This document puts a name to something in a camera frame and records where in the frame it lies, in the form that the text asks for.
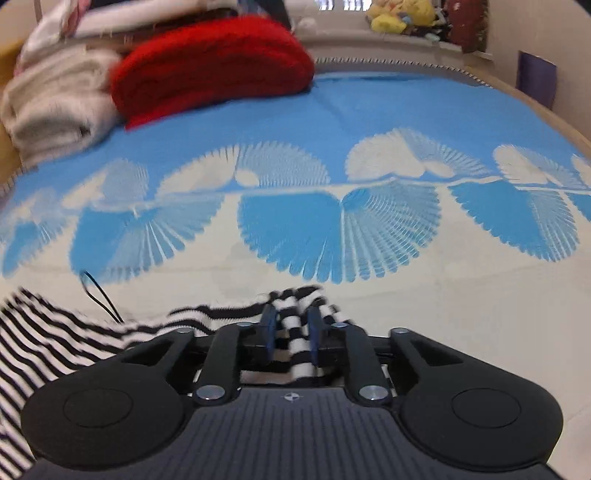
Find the red blanket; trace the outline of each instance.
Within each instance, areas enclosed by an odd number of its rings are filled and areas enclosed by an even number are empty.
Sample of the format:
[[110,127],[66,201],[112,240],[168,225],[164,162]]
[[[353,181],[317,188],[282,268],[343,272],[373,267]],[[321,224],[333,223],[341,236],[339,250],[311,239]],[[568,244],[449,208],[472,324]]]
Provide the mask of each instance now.
[[224,100],[291,95],[314,64],[278,23],[261,17],[215,20],[155,38],[112,73],[111,94],[127,127]]

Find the folded white towel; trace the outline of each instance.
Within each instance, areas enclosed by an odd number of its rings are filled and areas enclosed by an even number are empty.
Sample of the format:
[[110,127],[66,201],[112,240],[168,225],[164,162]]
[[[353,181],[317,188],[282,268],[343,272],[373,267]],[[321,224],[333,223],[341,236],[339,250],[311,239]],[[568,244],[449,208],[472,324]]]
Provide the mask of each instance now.
[[13,78],[2,95],[0,119],[28,165],[80,151],[118,122],[108,93],[109,50],[63,50]]
[[60,92],[92,92],[109,83],[109,71],[121,57],[110,50],[81,45],[62,50],[14,77],[4,89],[0,119],[10,129],[19,111],[37,98]]
[[31,167],[90,147],[118,122],[107,93],[58,93],[28,103],[8,132],[23,164]]

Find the round black disc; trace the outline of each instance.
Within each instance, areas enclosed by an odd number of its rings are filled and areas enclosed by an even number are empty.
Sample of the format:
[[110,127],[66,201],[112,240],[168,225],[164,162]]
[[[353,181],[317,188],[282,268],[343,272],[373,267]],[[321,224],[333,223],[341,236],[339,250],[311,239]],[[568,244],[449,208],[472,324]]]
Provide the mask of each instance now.
[[498,370],[467,381],[446,367],[408,393],[400,416],[433,456],[479,471],[506,471],[547,460],[562,430],[555,399],[532,382]]
[[183,420],[179,395],[143,365],[117,364],[47,384],[22,411],[33,451],[68,468],[131,463],[166,445]]

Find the fan pattern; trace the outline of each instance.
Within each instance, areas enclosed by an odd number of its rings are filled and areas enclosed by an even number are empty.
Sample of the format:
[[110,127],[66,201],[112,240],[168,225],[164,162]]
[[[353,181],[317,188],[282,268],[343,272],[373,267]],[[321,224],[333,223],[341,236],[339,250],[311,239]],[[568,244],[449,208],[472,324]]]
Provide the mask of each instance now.
[[573,255],[573,208],[591,221],[586,159],[559,162],[510,144],[491,156],[496,170],[414,129],[395,128],[350,149],[345,184],[313,154],[276,141],[211,150],[155,184],[146,166],[119,158],[61,197],[42,189],[6,208],[2,274],[34,262],[71,225],[73,272],[129,281],[186,250],[231,192],[241,196],[238,229],[253,255],[305,280],[369,280],[408,265],[437,236],[437,188],[445,185],[508,246],[545,261]]

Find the stuffed toy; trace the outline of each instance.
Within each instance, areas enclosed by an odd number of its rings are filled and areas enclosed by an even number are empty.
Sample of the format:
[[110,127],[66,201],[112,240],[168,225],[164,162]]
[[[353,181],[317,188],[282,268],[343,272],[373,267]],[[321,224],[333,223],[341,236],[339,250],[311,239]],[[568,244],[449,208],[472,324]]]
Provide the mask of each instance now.
[[432,27],[437,18],[431,0],[374,0],[366,15],[373,31],[397,34],[408,27]]

